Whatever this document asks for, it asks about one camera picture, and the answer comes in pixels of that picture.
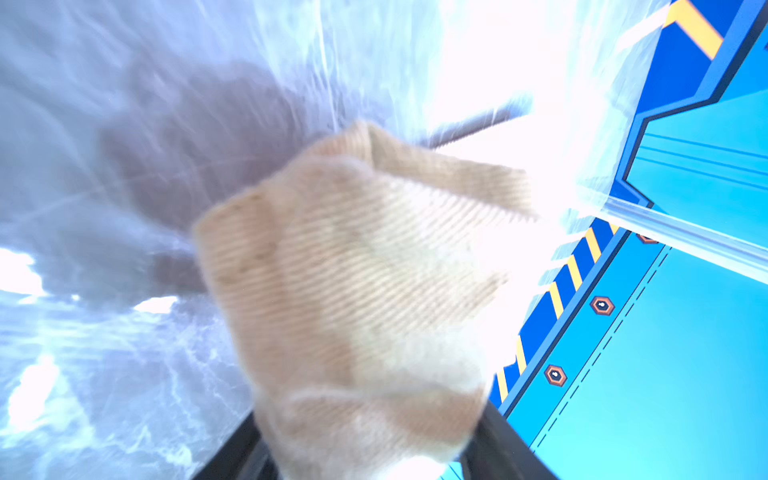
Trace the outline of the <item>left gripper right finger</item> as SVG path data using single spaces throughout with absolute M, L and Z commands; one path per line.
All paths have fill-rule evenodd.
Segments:
M 490 402 L 460 456 L 472 480 L 557 480 Z

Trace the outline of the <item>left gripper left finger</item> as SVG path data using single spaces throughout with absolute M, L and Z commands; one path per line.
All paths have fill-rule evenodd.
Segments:
M 277 480 L 278 467 L 249 413 L 193 480 Z

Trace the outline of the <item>khaki long pants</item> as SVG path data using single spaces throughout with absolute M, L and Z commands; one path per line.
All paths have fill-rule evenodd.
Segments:
M 541 266 L 530 176 L 360 122 L 194 228 L 286 479 L 437 479 L 470 441 Z

